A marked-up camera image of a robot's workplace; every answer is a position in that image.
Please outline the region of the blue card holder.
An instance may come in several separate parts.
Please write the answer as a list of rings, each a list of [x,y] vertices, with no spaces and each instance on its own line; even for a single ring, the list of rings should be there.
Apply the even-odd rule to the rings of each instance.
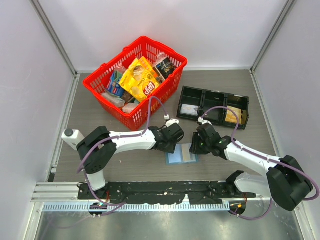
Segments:
[[[183,162],[182,160],[182,144],[177,144],[174,153],[166,153],[165,159],[167,165],[180,165],[180,164],[191,164],[197,163],[199,158],[196,154],[193,154],[194,162]]]

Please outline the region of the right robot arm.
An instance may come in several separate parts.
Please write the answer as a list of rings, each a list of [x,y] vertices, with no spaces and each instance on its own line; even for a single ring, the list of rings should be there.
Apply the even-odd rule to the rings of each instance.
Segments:
[[[315,187],[294,157],[277,157],[249,148],[232,135],[220,136],[210,123],[198,126],[192,134],[189,151],[195,155],[212,154],[257,173],[237,171],[229,177],[225,190],[233,198],[253,193],[271,198],[284,210],[293,211],[308,199]]]

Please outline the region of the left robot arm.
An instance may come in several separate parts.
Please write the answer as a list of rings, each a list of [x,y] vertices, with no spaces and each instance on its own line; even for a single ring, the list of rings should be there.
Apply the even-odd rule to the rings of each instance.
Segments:
[[[89,193],[95,199],[102,199],[107,193],[103,170],[114,155],[133,150],[158,150],[173,154],[184,135],[183,129],[174,121],[162,127],[150,126],[131,132],[109,131],[105,126],[100,126],[86,137],[79,130],[68,128],[61,138],[78,152],[81,160],[79,170],[85,171]]]

